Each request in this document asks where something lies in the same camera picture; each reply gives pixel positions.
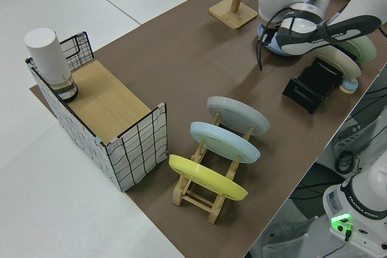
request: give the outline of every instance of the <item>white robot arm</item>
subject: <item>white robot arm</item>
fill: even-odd
[[[324,193],[330,231],[373,257],[387,256],[387,151],[368,169]]]
[[[279,54],[301,55],[370,34],[387,22],[387,0],[351,0],[340,13],[323,21],[328,3],[329,0],[259,0],[260,17],[276,25],[271,35],[265,31],[264,45]]]

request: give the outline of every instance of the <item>brown mat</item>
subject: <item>brown mat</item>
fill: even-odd
[[[189,0],[95,53],[150,108],[167,103],[169,153],[187,158],[193,154],[197,143],[189,133],[190,123],[212,121],[206,102],[214,95],[244,102],[271,123],[265,135],[250,139],[261,151],[261,159],[241,164],[235,176],[249,194],[240,202],[226,200],[215,225],[192,204],[172,204],[178,175],[167,162],[127,191],[186,257],[243,257],[387,59],[382,50],[385,40],[378,32],[370,35],[378,44],[378,56],[362,65],[359,90],[347,95],[335,89],[310,115],[281,93],[292,77],[312,63],[313,53],[281,57],[262,49],[264,70],[260,72],[255,58],[258,21],[231,30],[208,14],[208,8],[220,1]],[[348,1],[331,0],[327,17]],[[242,2],[258,9],[257,0]],[[210,152],[203,164],[221,173],[229,166]]]

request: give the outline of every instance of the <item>storage box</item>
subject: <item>storage box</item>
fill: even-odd
[[[28,67],[60,125],[122,192],[167,158],[166,104],[150,110],[94,59],[88,36],[60,43],[79,95],[65,103]]]

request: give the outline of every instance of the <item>plate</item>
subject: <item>plate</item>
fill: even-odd
[[[367,36],[346,40],[338,46],[353,54],[357,63],[367,63],[376,58],[376,47]]]
[[[251,127],[251,135],[262,135],[269,128],[270,123],[261,113],[249,105],[227,97],[210,97],[207,100],[207,109],[215,117],[220,114],[219,122],[237,132],[246,134]]]
[[[198,185],[234,201],[240,201],[247,196],[247,191],[239,184],[187,158],[170,155],[169,166]]]
[[[362,72],[359,66],[341,50],[327,45],[314,50],[316,57],[338,69],[344,79],[356,79]]]
[[[204,141],[204,147],[229,160],[241,157],[241,163],[254,163],[261,156],[259,150],[242,137],[218,126],[192,122],[191,135],[198,142]]]

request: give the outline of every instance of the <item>wooden block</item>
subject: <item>wooden block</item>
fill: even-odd
[[[227,24],[233,30],[240,29],[258,16],[255,10],[243,3],[240,3],[237,12],[233,12],[232,4],[233,0],[223,0],[209,8],[209,13]]]
[[[79,92],[68,106],[105,144],[151,111],[98,60],[72,76]]]

